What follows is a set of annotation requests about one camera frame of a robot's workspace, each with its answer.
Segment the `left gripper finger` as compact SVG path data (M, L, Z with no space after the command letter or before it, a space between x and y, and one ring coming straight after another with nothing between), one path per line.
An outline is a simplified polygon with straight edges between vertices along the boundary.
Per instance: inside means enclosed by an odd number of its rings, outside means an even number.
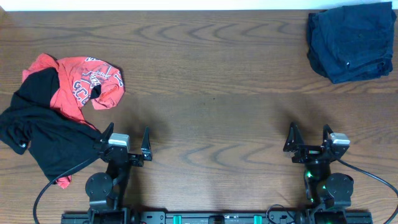
M152 161L153 155L152 155L152 148L150 145L149 127L148 126L144 130L144 135L143 135L142 144L141 144L141 151L142 151L143 159L145 161Z
M114 123L110 123L104 132L95 140L95 144L107 144L113 134Z

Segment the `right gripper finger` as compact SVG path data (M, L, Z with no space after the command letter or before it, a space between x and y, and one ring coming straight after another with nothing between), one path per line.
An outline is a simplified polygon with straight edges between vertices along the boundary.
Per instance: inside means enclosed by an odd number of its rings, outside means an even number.
M326 144L331 143L331 137L330 134L333 133L333 130L330 128L330 126L328 124L325 124L323 126L323 143Z
M304 140L301 132L295 122L291 122L289 126L289 133L287 135L286 142L284 144L284 152L295 152L298 151L299 146L304 145Z

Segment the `red printed t-shirt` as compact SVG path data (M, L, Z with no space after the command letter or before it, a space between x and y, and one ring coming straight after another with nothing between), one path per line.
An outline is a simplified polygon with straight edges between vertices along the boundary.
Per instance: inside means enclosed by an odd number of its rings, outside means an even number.
M22 72L22 82L29 75L46 68L56 69L60 82L60 89L50 101L51 109L69 120L99 131L84 119L81 109L88 101L92 102L96 110L115 107L124 94L121 72L109 63L92 57L55 60L47 54L40 54L36 61ZM71 180L72 174L65 174L49 181L65 189Z

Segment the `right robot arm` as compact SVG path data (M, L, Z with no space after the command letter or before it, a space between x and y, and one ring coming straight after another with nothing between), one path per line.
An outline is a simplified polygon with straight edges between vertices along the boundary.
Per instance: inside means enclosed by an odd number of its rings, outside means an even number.
M310 202L295 214L296 223L347 223L345 208L351 205L354 180L342 173L332 173L330 164L345 154L350 140L343 133L323 126L319 146L305 144L298 126L292 122L283 148L291 152L292 162L305 167L305 194Z

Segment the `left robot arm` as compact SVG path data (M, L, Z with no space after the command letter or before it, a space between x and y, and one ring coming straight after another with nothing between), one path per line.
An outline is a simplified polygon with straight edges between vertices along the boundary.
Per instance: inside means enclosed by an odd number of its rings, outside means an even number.
M111 123L94 144L99 158L108 166L105 172L93 174L86 182L85 191L90 199L88 223L134 223L131 210L123 205L130 171L153 158L148 127L144 130L140 154L129 152L129 135L114 133L113 129Z

